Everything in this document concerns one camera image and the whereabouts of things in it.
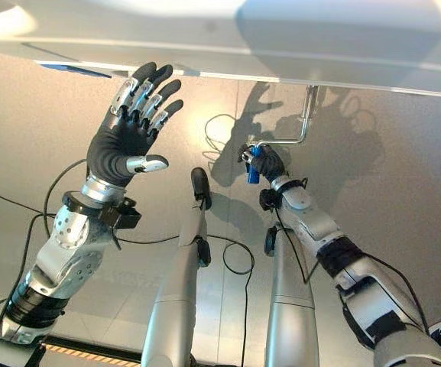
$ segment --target robot finger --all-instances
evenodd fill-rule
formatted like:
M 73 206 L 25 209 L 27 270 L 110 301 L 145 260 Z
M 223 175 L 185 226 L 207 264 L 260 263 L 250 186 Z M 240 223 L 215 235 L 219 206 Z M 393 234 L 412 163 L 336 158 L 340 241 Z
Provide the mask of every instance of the robot finger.
M 182 99 L 172 102 L 163 111 L 159 112 L 155 117 L 152 118 L 150 127 L 148 129 L 148 144 L 154 143 L 157 135 L 161 129 L 166 125 L 167 120 L 171 118 L 176 112 L 183 108 L 184 102 Z
M 140 120 L 141 122 L 144 122 L 145 120 L 152 120 L 154 115 L 156 114 L 159 107 L 175 92 L 180 90 L 181 88 L 181 82 L 176 79 L 172 82 L 168 83 L 166 86 L 164 86 L 163 89 L 161 89 L 157 94 L 152 96 L 147 103 L 145 104 L 144 108 L 140 112 Z
M 130 106 L 130 115 L 132 115 L 135 121 L 138 120 L 140 111 L 144 108 L 152 92 L 159 84 L 169 78 L 172 73 L 173 67 L 171 65 L 165 65 L 155 70 L 152 75 L 148 76 L 148 79 L 135 90 L 135 95 Z

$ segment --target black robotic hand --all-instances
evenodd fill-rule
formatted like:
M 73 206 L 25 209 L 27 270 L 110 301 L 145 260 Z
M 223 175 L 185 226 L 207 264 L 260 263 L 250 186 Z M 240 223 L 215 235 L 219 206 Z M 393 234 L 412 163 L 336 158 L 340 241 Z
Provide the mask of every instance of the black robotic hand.
M 173 80 L 152 96 L 172 73 L 171 65 L 156 70 L 155 63 L 146 63 L 116 93 L 88 148 L 87 163 L 96 178 L 126 187 L 134 174 L 168 166 L 164 157 L 146 154 L 166 121 L 183 107 L 178 99 L 157 112 L 181 87 L 179 80 Z
M 269 182 L 285 173 L 283 161 L 269 145 L 262 145 L 261 154 L 259 157 L 254 157 L 251 154 L 251 147 L 243 144 L 238 150 L 238 161 L 244 161 L 247 168 L 252 164 L 255 170 Z

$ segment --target metal joint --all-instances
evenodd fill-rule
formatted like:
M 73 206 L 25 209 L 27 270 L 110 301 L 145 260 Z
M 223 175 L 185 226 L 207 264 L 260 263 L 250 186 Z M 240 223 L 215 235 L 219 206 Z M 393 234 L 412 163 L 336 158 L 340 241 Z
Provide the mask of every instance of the metal joint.
M 81 189 L 81 193 L 100 203 L 112 202 L 118 204 L 125 195 L 125 188 L 110 184 L 90 174 Z
M 137 87 L 138 80 L 135 78 L 128 78 L 120 87 L 118 92 L 115 94 L 115 97 L 113 98 L 112 105 L 110 106 L 110 112 L 118 116 L 120 113 L 120 107 L 122 106 L 129 106 L 131 103 L 131 100 L 134 96 L 133 92 L 134 89 Z
M 309 127 L 309 123 L 315 115 L 317 95 L 319 93 L 319 86 L 307 86 L 305 101 L 303 102 L 302 112 L 298 121 L 302 123 L 302 128 L 300 132 L 300 138 L 298 139 L 287 139 L 287 140 L 263 140 L 263 141 L 253 141 L 250 145 L 255 145 L 260 147 L 261 145 L 298 145 L 305 141 L 306 133 Z

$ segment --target robotic hand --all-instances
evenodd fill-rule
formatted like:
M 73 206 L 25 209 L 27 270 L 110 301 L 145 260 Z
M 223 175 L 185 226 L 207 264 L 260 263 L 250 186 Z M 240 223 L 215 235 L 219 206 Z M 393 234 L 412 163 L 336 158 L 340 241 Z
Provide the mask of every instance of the robotic hand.
M 68 191 L 56 214 L 47 243 L 34 266 L 11 295 L 0 324 L 0 363 L 15 359 L 12 350 L 32 350 L 47 335 L 69 299 L 91 277 L 115 230 L 134 228 L 140 214 L 125 197 L 125 187 L 140 172 L 167 167 L 159 155 L 146 155 L 166 121 L 183 101 L 161 105 L 181 87 L 179 80 L 153 91 L 173 72 L 171 65 L 156 70 L 140 67 L 112 100 L 87 153 L 90 175 L 80 192 Z
M 257 154 L 252 154 L 252 150 L 258 148 Z M 417 305 L 374 258 L 359 249 L 316 205 L 305 191 L 303 181 L 284 174 L 284 165 L 277 153 L 266 145 L 243 145 L 239 161 L 250 164 L 270 182 L 271 189 L 261 191 L 261 206 L 264 210 L 277 211 L 280 226 L 292 229 L 303 247 L 334 280 L 348 325 L 362 345 L 375 351 L 375 367 L 441 365 L 441 348 L 426 334 Z M 275 239 L 268 238 L 270 235 L 275 237 L 276 231 L 268 230 L 267 235 L 267 244 L 274 244 Z M 300 340 L 313 338 L 316 341 L 316 333 L 301 336 Z M 280 365 L 280 362 L 271 363 L 276 356 L 286 362 L 288 359 L 283 356 L 287 353 L 290 352 L 284 349 L 283 343 L 272 346 L 266 365 Z M 316 365 L 310 364 L 306 356 L 290 363 Z
M 172 72 L 171 65 L 156 70 L 155 63 L 146 63 L 122 85 L 89 146 L 87 162 L 92 175 L 83 188 L 84 194 L 100 202 L 115 201 L 134 174 L 167 167 L 164 157 L 146 154 L 166 121 L 183 107 L 178 99 L 157 113 L 180 89 L 179 80 L 151 95 Z
M 269 145 L 249 147 L 247 144 L 243 144 L 238 150 L 238 162 L 242 161 L 245 162 L 249 174 L 257 172 L 265 176 L 269 182 L 285 173 L 283 161 Z

